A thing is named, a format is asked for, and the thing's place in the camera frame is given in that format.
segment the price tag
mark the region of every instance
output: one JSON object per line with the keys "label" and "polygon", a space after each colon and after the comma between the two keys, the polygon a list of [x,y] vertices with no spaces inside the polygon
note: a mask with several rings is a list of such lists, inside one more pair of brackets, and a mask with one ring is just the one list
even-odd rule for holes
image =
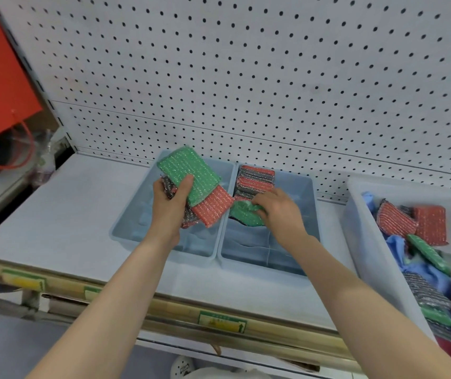
{"label": "price tag", "polygon": [[44,292],[47,288],[47,280],[45,278],[23,271],[3,269],[1,277],[3,282],[7,285],[27,288],[39,292]]}
{"label": "price tag", "polygon": [[201,311],[199,312],[198,324],[223,331],[244,333],[247,321],[245,319],[233,318],[228,315]]}
{"label": "price tag", "polygon": [[95,299],[96,296],[99,295],[99,293],[101,293],[101,290],[102,288],[85,286],[83,288],[83,295],[85,296],[85,300],[87,302],[92,302],[92,300]]}

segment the red string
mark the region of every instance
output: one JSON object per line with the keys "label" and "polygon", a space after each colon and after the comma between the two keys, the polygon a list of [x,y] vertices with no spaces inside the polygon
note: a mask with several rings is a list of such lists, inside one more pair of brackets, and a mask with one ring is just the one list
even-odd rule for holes
{"label": "red string", "polygon": [[[12,111],[12,114],[13,114],[13,116],[16,119],[15,111]],[[20,153],[22,152],[22,143],[20,143],[20,141],[18,140],[19,138],[16,138],[17,137],[16,131],[12,127],[13,137],[14,137],[13,140],[17,142],[17,144],[16,144],[17,147],[15,148],[15,151],[13,152],[13,156],[12,156],[10,162],[7,165],[0,165],[0,171],[1,170],[13,170],[13,169],[21,168],[21,167],[27,165],[27,163],[33,157],[34,148],[35,148],[33,134],[31,133],[31,131],[27,127],[27,125],[24,122],[24,120],[21,120],[20,124],[22,125],[22,127],[25,130],[25,132],[27,133],[27,138],[29,138],[29,152],[27,153],[26,158],[20,164],[15,165],[15,162],[19,159]]]}

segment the plastic container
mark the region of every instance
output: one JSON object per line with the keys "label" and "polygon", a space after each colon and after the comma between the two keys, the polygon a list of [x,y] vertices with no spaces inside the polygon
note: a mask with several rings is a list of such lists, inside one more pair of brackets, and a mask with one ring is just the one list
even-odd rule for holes
{"label": "plastic container", "polygon": [[386,198],[394,205],[445,207],[449,245],[437,248],[451,254],[451,189],[368,176],[350,177],[347,185],[350,198],[342,228],[358,275],[435,340],[361,194],[365,191],[373,193],[377,206],[382,198]]}
{"label": "plastic container", "polygon": [[[306,231],[320,240],[315,190],[311,178],[277,171],[274,185],[294,200],[301,210]],[[254,268],[264,270],[264,276],[289,273],[306,277],[295,259],[279,245],[265,226],[248,227],[230,218],[225,223],[218,259],[224,268],[244,270],[248,274],[252,274],[254,265]]]}
{"label": "plastic container", "polygon": [[[171,153],[169,150],[162,151],[158,160],[169,153]],[[221,177],[221,186],[232,194],[237,173],[236,164],[211,158],[205,158],[204,161]],[[154,163],[110,230],[110,237],[129,251],[134,250],[143,240],[150,227],[154,199],[152,184],[161,174],[157,164]],[[180,242],[170,253],[169,259],[200,266],[209,263],[217,254],[226,218],[226,215],[222,216],[219,222],[208,229],[203,223],[188,229],[180,229]]]}

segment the person's left hand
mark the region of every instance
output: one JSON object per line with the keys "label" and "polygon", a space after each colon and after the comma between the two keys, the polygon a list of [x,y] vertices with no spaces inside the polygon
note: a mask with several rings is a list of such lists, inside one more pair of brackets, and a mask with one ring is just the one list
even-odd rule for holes
{"label": "person's left hand", "polygon": [[180,183],[173,199],[164,192],[162,180],[154,182],[154,204],[152,207],[152,223],[145,240],[156,242],[170,251],[180,241],[180,226],[184,219],[187,196],[192,189],[194,176],[188,174]]}

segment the white shoe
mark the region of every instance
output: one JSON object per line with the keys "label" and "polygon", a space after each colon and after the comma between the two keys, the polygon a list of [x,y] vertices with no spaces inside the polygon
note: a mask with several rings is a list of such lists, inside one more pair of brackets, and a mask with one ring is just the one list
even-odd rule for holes
{"label": "white shoe", "polygon": [[196,367],[194,366],[194,361],[192,358],[180,355],[171,365],[170,379],[184,377],[195,370]]}

